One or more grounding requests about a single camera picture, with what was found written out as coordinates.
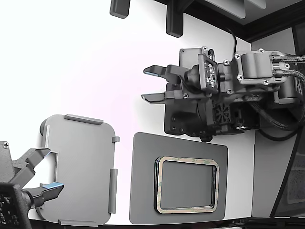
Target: black cable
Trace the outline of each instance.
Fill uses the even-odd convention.
[[[237,38],[235,36],[235,34],[232,32],[232,30],[230,30],[229,28],[226,27],[226,29],[229,31],[229,33],[233,36],[233,39],[234,39],[234,49],[233,49],[233,57],[232,59],[234,58],[234,55],[236,53],[236,49],[237,49]]]
[[[284,70],[283,71],[283,75],[285,76],[295,76],[297,77],[301,84],[302,84],[302,88],[305,88],[305,76],[300,73],[299,71],[296,70]],[[257,112],[259,113],[266,121],[268,121],[269,123],[271,123],[272,125],[274,125],[275,127],[278,127],[282,130],[285,131],[295,131],[296,129],[298,129],[300,126],[304,125],[305,122],[305,92],[304,90],[302,90],[302,96],[303,96],[303,104],[302,104],[302,114],[301,114],[301,118],[292,125],[286,125],[286,124],[282,124],[278,121],[276,121],[275,119],[273,119],[263,108],[260,107],[259,103],[250,103],[250,106]]]
[[[291,132],[290,134],[288,134],[287,136],[284,136],[284,137],[274,137],[274,136],[271,136],[271,135],[267,134],[267,133],[266,133],[265,131],[263,131],[263,130],[258,130],[258,132],[259,132],[262,136],[264,136],[265,138],[267,138],[267,139],[269,139],[269,140],[271,140],[271,141],[283,142],[283,141],[286,141],[286,140],[292,138],[293,136],[295,136],[295,135],[297,134],[297,132],[298,132],[298,129],[295,130],[295,131],[293,131],[293,132]]]

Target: cable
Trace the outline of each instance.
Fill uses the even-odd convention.
[[[305,56],[280,56],[283,62],[304,62]]]
[[[297,77],[300,80],[300,82],[301,82],[301,84],[303,86],[302,88],[305,88],[305,76],[302,73],[300,73],[299,71],[284,70],[283,71],[283,75]],[[302,96],[303,96],[303,104],[302,104],[301,118],[295,124],[292,124],[292,125],[286,125],[286,124],[282,124],[282,123],[276,121],[263,108],[260,107],[259,103],[250,103],[250,106],[257,113],[259,113],[266,121],[268,121],[272,125],[280,128],[282,130],[285,130],[285,131],[295,131],[296,129],[299,128],[299,126],[303,126],[304,125],[304,121],[305,121],[305,93],[304,93],[304,90],[302,91]]]
[[[288,134],[287,136],[284,136],[284,137],[274,137],[274,136],[271,136],[269,134],[267,134],[265,131],[263,130],[258,130],[258,132],[264,136],[265,138],[271,140],[271,141],[275,141],[275,142],[283,142],[283,141],[286,141],[290,138],[292,138],[293,136],[295,136],[297,133],[298,133],[298,129],[291,132],[290,134]]]
[[[235,36],[235,34],[232,32],[232,30],[230,30],[229,28],[226,27],[226,29],[229,31],[229,33],[233,36],[234,39],[234,49],[233,49],[233,57],[232,59],[234,59],[234,55],[236,53],[236,49],[237,49],[237,38]]]

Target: black panel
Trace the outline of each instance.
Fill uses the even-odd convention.
[[[110,14],[118,18],[126,18],[129,14],[130,0],[111,0]]]
[[[305,129],[299,131],[270,217],[305,215]]]

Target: black mounting bracket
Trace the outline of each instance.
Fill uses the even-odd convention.
[[[110,14],[118,18],[126,18],[129,14],[130,0],[111,0]]]
[[[166,13],[166,33],[181,37],[183,35],[183,13],[194,0],[169,0]]]

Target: screw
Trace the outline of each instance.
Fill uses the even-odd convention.
[[[225,66],[229,66],[230,65],[230,62],[228,60],[224,60],[224,65]]]
[[[264,80],[263,84],[268,86],[269,85],[269,81],[268,80]]]
[[[10,146],[9,146],[9,143],[8,142],[4,142],[3,143],[3,148],[5,149],[8,149]]]
[[[237,79],[238,79],[239,81],[243,80],[243,78],[244,78],[244,77],[243,77],[242,75],[238,75],[238,76],[237,76]]]

